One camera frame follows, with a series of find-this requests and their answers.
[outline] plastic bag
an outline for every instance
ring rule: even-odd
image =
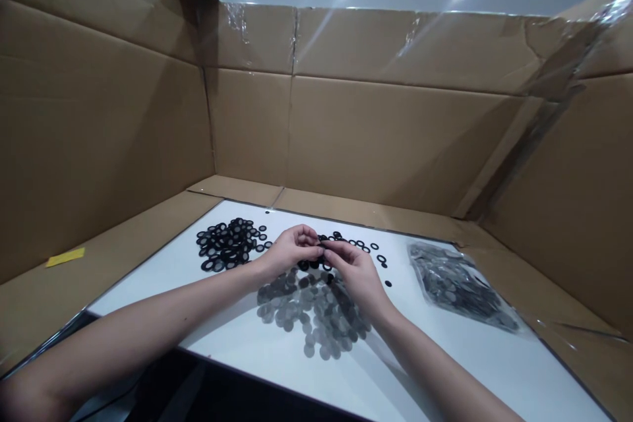
[[[429,303],[510,333],[529,332],[468,256],[420,242],[410,243],[407,249]]]

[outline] finger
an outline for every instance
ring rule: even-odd
[[[341,258],[339,254],[335,253],[334,251],[331,251],[330,249],[326,249],[323,255],[325,259],[328,261],[328,263],[332,267],[334,267],[336,270],[338,270],[338,272],[340,272],[340,274],[343,276],[343,279],[345,279],[347,275],[347,271],[349,270],[349,266],[351,264],[348,264],[346,261],[344,261]]]
[[[311,237],[305,234],[301,234],[297,238],[297,244],[308,244],[310,246],[315,246],[315,245],[318,245],[319,243],[320,241],[318,239],[315,239],[314,237]]]
[[[325,247],[333,250],[335,253],[339,254],[343,259],[348,261],[350,264],[354,262],[354,260],[361,255],[360,249],[352,244],[345,241],[321,241]]]
[[[301,251],[297,254],[299,260],[316,260],[323,255],[324,249],[322,247],[301,247]]]

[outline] yellow sticky note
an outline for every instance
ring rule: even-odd
[[[48,259],[48,262],[46,262],[46,266],[52,267],[57,264],[63,264],[64,262],[68,262],[69,260],[82,258],[85,253],[86,253],[86,248],[82,247],[81,249],[75,249],[74,251],[63,253],[58,256],[53,256]]]

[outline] white table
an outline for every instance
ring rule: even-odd
[[[381,280],[393,284],[385,290],[395,306],[526,421],[608,420],[533,334],[517,336],[426,302],[406,246],[424,241],[454,249],[446,243],[225,200],[102,295],[88,311],[103,316],[209,277],[212,274],[200,269],[204,259],[198,256],[196,234],[237,217],[254,221],[256,227],[265,225],[271,241],[283,230],[304,223],[319,234],[339,231],[346,239],[361,239],[367,246],[378,244],[380,250],[372,250],[372,255],[387,258],[388,268],[377,264],[377,269]],[[204,323],[180,346],[370,420],[437,419],[424,394],[374,330],[338,360],[324,361],[318,351],[308,358],[300,325],[286,332],[275,323],[263,324],[257,308],[256,294],[248,295]]]

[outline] black o-ring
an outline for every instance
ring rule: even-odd
[[[207,259],[205,260],[202,265],[200,266],[200,268],[205,271],[205,272],[211,272],[211,269],[213,269],[213,265],[216,263],[215,260],[213,259]]]
[[[224,267],[224,261],[222,259],[216,259],[216,261],[213,263],[213,267],[211,267],[211,270],[213,270],[217,274],[218,272],[224,270]]]

